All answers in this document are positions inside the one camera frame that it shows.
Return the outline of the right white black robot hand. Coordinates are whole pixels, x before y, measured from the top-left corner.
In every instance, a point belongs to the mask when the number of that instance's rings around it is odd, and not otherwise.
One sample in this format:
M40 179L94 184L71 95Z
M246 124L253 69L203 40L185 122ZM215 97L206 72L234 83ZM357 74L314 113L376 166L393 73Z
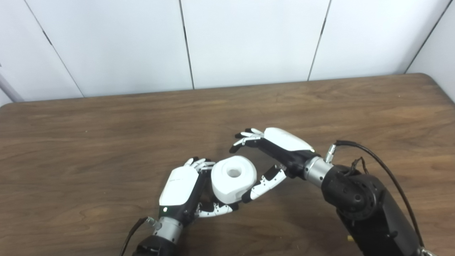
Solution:
M241 196L243 203L257 199L286 178L304 178L306 164L320 157L304 140L279 128L269 127L264 132L248 128L244 132L237 133L235 138L238 138L238 141L229 149L231 154L236 153L241 147L258 148L279 162L278 165L273 165L266 171L260 181Z

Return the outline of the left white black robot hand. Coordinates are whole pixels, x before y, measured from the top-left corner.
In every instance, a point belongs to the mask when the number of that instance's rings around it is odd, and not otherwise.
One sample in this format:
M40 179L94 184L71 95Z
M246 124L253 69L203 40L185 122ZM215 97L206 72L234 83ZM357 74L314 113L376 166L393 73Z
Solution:
M193 157L172 170L159 198L159 218L171 218L187 227L196 218L216 217L239 210L239 203L225 204L215 196L208 202L201 197L211 178L215 162Z

